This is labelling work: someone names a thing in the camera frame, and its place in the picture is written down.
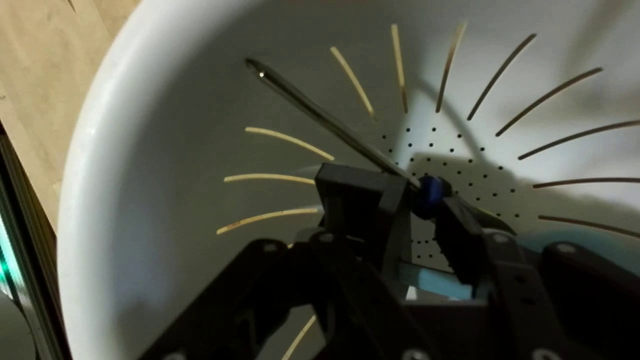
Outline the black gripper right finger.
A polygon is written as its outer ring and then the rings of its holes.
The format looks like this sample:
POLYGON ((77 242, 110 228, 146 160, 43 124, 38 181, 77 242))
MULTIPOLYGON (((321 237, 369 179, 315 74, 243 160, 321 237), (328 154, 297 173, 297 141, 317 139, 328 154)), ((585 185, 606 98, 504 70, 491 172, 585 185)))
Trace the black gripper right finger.
POLYGON ((477 284, 484 273, 488 255, 484 236, 504 232, 514 236, 514 228, 504 219, 469 203, 460 195, 442 197, 430 211, 436 225, 436 242, 463 284, 477 284))

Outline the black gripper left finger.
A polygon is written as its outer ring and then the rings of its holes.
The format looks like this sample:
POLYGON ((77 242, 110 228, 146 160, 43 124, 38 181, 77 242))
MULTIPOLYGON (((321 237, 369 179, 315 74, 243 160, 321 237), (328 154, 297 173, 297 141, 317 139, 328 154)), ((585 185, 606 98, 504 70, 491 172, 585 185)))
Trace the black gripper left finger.
POLYGON ((379 267, 392 266, 410 229, 410 183, 392 173, 322 164, 315 175, 325 228, 356 242, 379 267))

